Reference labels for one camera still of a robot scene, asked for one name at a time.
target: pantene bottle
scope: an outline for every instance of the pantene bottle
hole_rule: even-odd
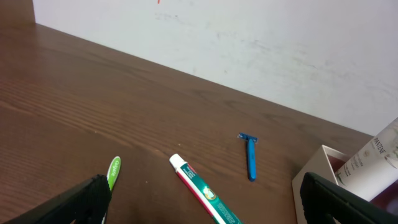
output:
[[[398,179],[398,118],[336,173],[339,186],[370,201]]]

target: toothpaste cap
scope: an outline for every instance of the toothpaste cap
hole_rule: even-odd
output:
[[[172,155],[169,161],[176,171],[178,168],[186,163],[178,154]]]

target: wood grain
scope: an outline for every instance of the wood grain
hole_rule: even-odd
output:
[[[108,223],[213,223],[179,153],[243,222],[295,223],[290,181],[310,156],[371,138],[40,25],[0,30],[0,49],[0,222],[120,156]],[[255,182],[239,132],[259,138]]]
[[[34,23],[35,13],[32,0],[0,0],[0,28]]]

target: toothpaste tube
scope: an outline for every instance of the toothpaste tube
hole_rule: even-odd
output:
[[[219,224],[240,224],[237,216],[210,189],[205,181],[178,154],[170,158],[170,163],[182,182],[191,190],[206,211]]]

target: razor head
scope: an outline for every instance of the razor head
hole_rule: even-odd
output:
[[[254,136],[250,136],[248,134],[239,133],[238,134],[238,138],[243,139],[245,141],[248,141],[248,140],[252,139],[254,143],[257,143],[257,138],[254,137]]]

